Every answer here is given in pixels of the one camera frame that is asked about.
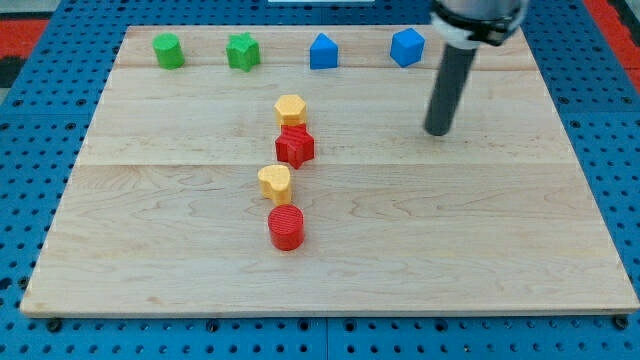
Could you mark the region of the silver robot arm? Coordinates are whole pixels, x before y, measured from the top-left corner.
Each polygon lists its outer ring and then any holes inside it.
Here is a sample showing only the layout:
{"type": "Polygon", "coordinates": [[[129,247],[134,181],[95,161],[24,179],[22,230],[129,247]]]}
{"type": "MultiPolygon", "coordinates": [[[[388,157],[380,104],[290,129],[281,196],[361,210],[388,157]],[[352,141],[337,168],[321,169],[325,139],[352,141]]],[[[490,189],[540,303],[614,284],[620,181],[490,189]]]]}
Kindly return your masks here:
{"type": "Polygon", "coordinates": [[[431,25],[454,48],[501,46],[524,21],[528,0],[433,0],[431,25]]]}

